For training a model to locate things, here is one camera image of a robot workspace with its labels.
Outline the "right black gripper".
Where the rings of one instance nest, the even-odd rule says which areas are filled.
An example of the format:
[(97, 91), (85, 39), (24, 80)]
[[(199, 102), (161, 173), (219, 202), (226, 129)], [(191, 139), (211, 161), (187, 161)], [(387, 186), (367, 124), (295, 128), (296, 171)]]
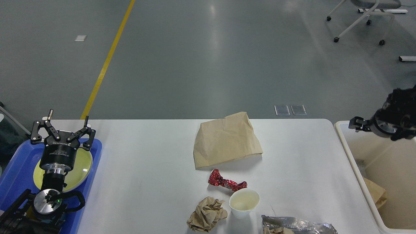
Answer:
[(348, 128), (354, 129), (355, 132), (373, 132), (375, 135), (383, 138), (391, 138), (397, 129), (389, 123), (379, 119), (380, 111), (376, 111), (370, 120), (355, 116), (349, 120)]

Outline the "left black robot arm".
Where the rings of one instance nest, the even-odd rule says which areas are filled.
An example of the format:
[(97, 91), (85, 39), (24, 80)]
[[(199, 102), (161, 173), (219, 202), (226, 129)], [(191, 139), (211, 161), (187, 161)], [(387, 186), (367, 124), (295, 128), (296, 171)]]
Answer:
[(65, 191), (65, 178), (74, 170), (79, 150), (92, 148), (96, 130), (88, 124), (89, 116), (77, 132), (57, 130), (51, 124), (52, 114), (50, 110), (47, 117), (35, 121), (30, 135), (31, 145), (43, 145), (38, 165), (43, 171), (40, 189), (25, 189), (1, 213), (2, 234), (58, 234), (66, 215), (85, 206), (81, 191)]

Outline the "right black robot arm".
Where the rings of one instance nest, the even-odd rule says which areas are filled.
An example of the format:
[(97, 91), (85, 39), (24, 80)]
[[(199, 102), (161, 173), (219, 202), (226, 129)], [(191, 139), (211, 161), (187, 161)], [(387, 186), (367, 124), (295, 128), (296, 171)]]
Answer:
[(416, 88), (394, 89), (382, 108), (369, 120), (355, 116), (349, 120), (349, 129), (355, 132), (373, 132), (391, 141), (411, 140), (416, 136)]

